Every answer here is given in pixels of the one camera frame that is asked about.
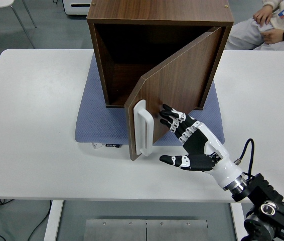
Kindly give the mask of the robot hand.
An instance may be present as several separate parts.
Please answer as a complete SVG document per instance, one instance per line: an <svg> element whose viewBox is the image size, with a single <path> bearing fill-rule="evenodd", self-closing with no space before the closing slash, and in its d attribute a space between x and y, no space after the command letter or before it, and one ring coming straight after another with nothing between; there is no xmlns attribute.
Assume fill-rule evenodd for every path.
<svg viewBox="0 0 284 241"><path fill-rule="evenodd" d="M187 151L186 155L160 156L160 161L186 171L203 171L232 194L243 191L247 182L222 143L201 121L163 104L160 122L166 125Z"/></svg>

